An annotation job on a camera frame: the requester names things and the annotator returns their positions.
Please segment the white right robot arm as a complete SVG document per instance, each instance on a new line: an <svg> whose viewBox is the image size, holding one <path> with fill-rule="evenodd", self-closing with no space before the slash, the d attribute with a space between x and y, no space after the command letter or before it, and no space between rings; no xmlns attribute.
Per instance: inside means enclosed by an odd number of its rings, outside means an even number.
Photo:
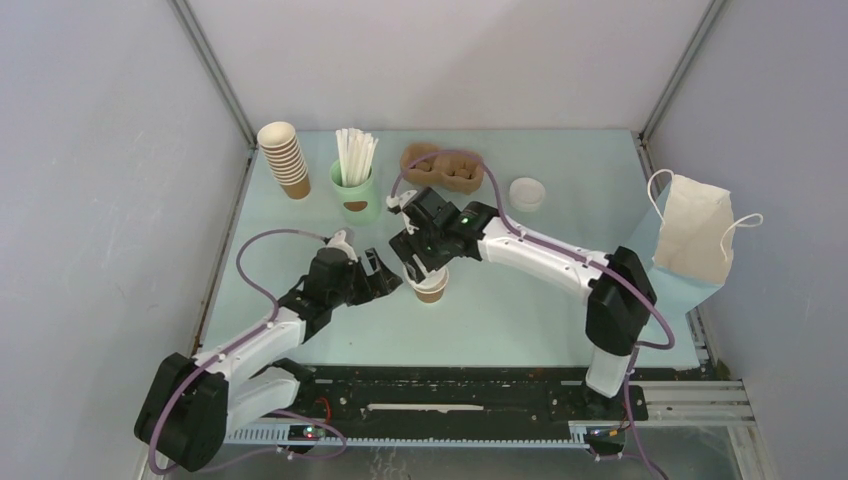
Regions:
<svg viewBox="0 0 848 480"><path fill-rule="evenodd" d="M578 248L523 229L478 201L460 210L430 187L390 195L386 204L404 222L390 247L422 300L444 290L448 265L456 258L513 267L578 298L593 345L583 408L606 418L620 407L638 337L657 300L635 252L623 246L612 254Z"/></svg>

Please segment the brown paper coffee cup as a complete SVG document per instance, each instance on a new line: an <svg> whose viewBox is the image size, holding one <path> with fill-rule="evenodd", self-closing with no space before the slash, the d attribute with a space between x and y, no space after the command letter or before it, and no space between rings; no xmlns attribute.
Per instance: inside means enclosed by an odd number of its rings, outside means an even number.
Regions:
<svg viewBox="0 0 848 480"><path fill-rule="evenodd" d="M410 274L410 270L404 271L406 282L413 289L416 297L423 303L432 304L439 301L448 284L450 275L448 267L445 266L434 272L430 272L421 282L416 282Z"/></svg>

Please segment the white paper bag with handles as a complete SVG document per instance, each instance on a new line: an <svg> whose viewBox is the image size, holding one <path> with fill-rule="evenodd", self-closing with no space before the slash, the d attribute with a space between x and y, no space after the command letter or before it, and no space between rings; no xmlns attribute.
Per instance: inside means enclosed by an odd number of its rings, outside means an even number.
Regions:
<svg viewBox="0 0 848 480"><path fill-rule="evenodd" d="M648 182L668 174L665 204L650 200L660 218L655 265L674 274L710 284L723 284L732 268L733 238L741 228L756 228L764 216L734 215L730 192L661 169Z"/></svg>

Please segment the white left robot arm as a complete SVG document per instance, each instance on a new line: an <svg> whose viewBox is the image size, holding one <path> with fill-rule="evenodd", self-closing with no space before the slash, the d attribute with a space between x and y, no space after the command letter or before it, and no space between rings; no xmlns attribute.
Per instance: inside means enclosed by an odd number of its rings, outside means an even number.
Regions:
<svg viewBox="0 0 848 480"><path fill-rule="evenodd" d="M336 308L372 302L402 285L374 249L366 250L364 260L371 273L361 258L325 246L308 272L272 300L267 317L209 352L163 359L134 425L135 436L148 446L150 470L198 471L231 431L275 410L297 417L311 412L315 388L294 368L275 363L326 327Z"/></svg>

